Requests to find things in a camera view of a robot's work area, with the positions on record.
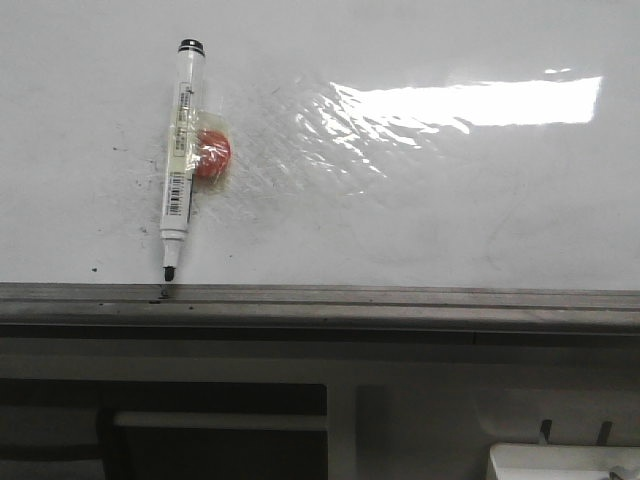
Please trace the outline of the red round magnet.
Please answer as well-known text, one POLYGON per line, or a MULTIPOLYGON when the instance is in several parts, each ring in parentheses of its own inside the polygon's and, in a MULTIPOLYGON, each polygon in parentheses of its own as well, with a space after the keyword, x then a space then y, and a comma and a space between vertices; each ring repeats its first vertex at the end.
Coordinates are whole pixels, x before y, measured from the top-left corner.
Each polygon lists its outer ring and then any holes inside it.
POLYGON ((219 178, 226 172, 231 156, 231 144, 223 132, 213 129, 203 129, 198 132, 195 168, 195 175, 198 178, 219 178))

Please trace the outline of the white black whiteboard marker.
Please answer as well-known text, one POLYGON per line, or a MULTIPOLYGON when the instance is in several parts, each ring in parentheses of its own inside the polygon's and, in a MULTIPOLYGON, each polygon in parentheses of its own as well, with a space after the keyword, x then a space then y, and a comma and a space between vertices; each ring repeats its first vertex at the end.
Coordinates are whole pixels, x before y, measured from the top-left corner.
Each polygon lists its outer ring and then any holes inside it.
POLYGON ((205 59, 205 49, 200 41, 181 41, 177 51, 177 75, 168 130, 160 219, 162 269, 166 282, 175 279, 189 230, 205 59))

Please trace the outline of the white whiteboard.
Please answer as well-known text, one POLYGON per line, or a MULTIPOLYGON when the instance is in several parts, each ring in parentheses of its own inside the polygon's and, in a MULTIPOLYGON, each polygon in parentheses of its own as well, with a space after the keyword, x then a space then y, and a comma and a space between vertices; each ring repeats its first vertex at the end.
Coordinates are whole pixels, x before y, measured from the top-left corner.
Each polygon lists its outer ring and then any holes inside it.
POLYGON ((185 38, 233 157, 179 282, 638 288, 635 1, 5 1, 3 281, 162 279, 185 38))

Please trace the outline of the white box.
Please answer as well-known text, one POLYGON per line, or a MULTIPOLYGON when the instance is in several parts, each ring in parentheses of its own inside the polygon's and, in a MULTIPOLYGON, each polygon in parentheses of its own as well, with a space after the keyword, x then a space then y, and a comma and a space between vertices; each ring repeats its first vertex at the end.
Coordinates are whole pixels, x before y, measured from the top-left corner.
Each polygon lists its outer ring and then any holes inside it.
POLYGON ((638 447, 496 444, 486 479, 638 479, 638 447))

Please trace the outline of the grey aluminium marker tray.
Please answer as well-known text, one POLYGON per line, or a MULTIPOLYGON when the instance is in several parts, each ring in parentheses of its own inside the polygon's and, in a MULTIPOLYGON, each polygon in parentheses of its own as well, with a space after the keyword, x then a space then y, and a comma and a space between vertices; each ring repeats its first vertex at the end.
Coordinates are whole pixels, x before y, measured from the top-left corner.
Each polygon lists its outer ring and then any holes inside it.
POLYGON ((6 326, 639 333, 633 290, 7 283, 6 326))

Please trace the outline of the white table frame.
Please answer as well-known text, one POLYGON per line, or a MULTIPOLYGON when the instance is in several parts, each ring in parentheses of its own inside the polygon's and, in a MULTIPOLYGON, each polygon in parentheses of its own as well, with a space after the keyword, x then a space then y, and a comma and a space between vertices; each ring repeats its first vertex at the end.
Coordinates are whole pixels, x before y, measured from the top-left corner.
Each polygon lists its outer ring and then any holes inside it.
POLYGON ((639 448, 638 340, 1 343, 5 479, 483 479, 496 444, 639 448))

